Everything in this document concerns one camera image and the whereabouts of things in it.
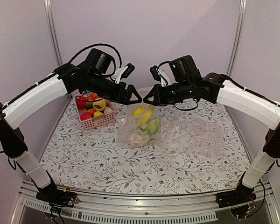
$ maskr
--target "toy orange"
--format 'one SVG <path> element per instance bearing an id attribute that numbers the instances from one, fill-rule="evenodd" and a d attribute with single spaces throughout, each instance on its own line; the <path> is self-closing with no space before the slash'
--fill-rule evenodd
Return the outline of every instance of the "toy orange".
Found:
<path id="1" fill-rule="evenodd" d="M 96 93 L 92 94 L 93 100 L 96 100 L 97 98 L 99 98 L 99 96 Z"/>
<path id="2" fill-rule="evenodd" d="M 97 111 L 96 109 L 92 108 L 92 109 L 88 110 L 87 112 L 91 113 L 91 115 L 93 116 L 96 111 Z"/>
<path id="3" fill-rule="evenodd" d="M 93 101 L 93 100 L 94 100 L 93 95 L 88 96 L 88 97 L 87 97 L 87 100 L 88 100 L 88 101 Z"/>

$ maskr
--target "toy fruit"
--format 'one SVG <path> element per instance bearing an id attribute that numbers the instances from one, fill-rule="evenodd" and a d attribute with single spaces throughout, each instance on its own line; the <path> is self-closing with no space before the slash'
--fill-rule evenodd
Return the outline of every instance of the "toy fruit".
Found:
<path id="1" fill-rule="evenodd" d="M 147 145 L 150 137 L 146 132 L 141 130 L 134 130 L 129 138 L 130 145 L 133 147 L 139 147 Z"/>
<path id="2" fill-rule="evenodd" d="M 112 111 L 113 111 L 113 110 L 112 110 L 110 107 L 106 106 L 106 108 L 105 108 L 105 110 L 104 110 L 104 114 L 111 113 Z"/>
<path id="3" fill-rule="evenodd" d="M 88 110 L 87 112 L 91 113 L 91 115 L 93 116 L 96 111 L 97 111 L 96 109 L 92 108 L 92 109 Z"/>
<path id="4" fill-rule="evenodd" d="M 101 115 L 104 115 L 104 114 L 103 114 L 101 111 L 96 111 L 96 112 L 93 114 L 93 117 L 96 118 L 96 117 L 101 116 Z"/>
<path id="5" fill-rule="evenodd" d="M 157 134 L 160 129 L 159 118 L 148 120 L 147 123 L 141 126 L 143 131 L 147 131 L 148 134 Z"/>
<path id="6" fill-rule="evenodd" d="M 133 112 L 133 116 L 136 116 L 136 115 L 139 115 L 142 113 L 143 113 L 143 106 L 140 106 Z"/>
<path id="7" fill-rule="evenodd" d="M 87 101 L 93 101 L 93 100 L 94 100 L 93 94 L 92 94 L 92 95 L 89 95 L 89 96 L 87 97 Z"/>
<path id="8" fill-rule="evenodd" d="M 83 113 L 83 114 L 81 115 L 81 120 L 87 120 L 87 119 L 89 119 L 89 118 L 92 118 L 91 113 L 85 112 L 85 113 Z"/>
<path id="9" fill-rule="evenodd" d="M 85 108 L 87 110 L 92 109 L 93 108 L 93 102 L 86 102 Z"/>
<path id="10" fill-rule="evenodd" d="M 154 106 L 149 105 L 148 109 L 141 117 L 141 125 L 145 124 L 150 119 L 151 115 L 153 115 L 153 112 L 154 112 Z"/>
<path id="11" fill-rule="evenodd" d="M 92 94 L 93 100 L 96 100 L 97 98 L 99 98 L 99 96 L 96 93 Z"/>
<path id="12" fill-rule="evenodd" d="M 87 99 L 85 97 L 76 97 L 76 103 L 77 103 L 78 108 L 80 108 L 80 109 L 85 108 L 86 101 L 87 101 Z"/>
<path id="13" fill-rule="evenodd" d="M 102 99 L 100 101 L 93 102 L 93 108 L 97 111 L 103 111 L 106 108 L 106 101 Z"/>

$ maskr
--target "green toy fruit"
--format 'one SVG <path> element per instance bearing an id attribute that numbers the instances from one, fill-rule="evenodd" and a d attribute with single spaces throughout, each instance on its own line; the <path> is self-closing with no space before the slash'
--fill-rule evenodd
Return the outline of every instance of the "green toy fruit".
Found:
<path id="1" fill-rule="evenodd" d="M 160 129 L 160 119 L 148 120 L 147 123 L 141 125 L 141 129 L 147 131 L 148 134 L 157 134 Z"/>
<path id="2" fill-rule="evenodd" d="M 93 102 L 87 102 L 86 105 L 85 105 L 85 108 L 86 108 L 87 110 L 92 109 L 92 108 L 93 108 Z"/>

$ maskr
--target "red toy apple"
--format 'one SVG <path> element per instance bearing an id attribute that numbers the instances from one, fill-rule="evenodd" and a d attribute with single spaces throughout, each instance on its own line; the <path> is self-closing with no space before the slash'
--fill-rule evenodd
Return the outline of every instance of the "red toy apple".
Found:
<path id="1" fill-rule="evenodd" d="M 85 97 L 76 97 L 76 103 L 78 108 L 82 109 L 86 107 L 87 99 Z"/>
<path id="2" fill-rule="evenodd" d="M 85 112 L 81 115 L 81 120 L 87 120 L 87 119 L 90 119 L 90 118 L 92 118 L 91 113 Z"/>

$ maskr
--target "white tablecloth with leaf pattern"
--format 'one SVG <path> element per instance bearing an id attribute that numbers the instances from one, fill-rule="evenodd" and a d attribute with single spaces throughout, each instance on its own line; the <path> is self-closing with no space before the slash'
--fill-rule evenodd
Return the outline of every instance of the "white tablecloth with leaf pattern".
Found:
<path id="1" fill-rule="evenodd" d="M 115 123 L 85 131 L 71 100 L 41 158 L 41 165 L 57 184 L 127 194 L 203 193 L 234 188 L 250 166 L 238 133 L 222 105 L 201 100 L 199 107 L 191 112 L 178 111 L 173 106 L 159 108 L 163 133 L 172 115 L 220 124 L 224 131 L 223 158 L 187 154 L 170 160 L 154 146 L 119 147 L 116 132 L 126 114 L 126 106 L 114 105 Z M 191 100 L 179 105 L 181 108 L 193 106 Z"/>

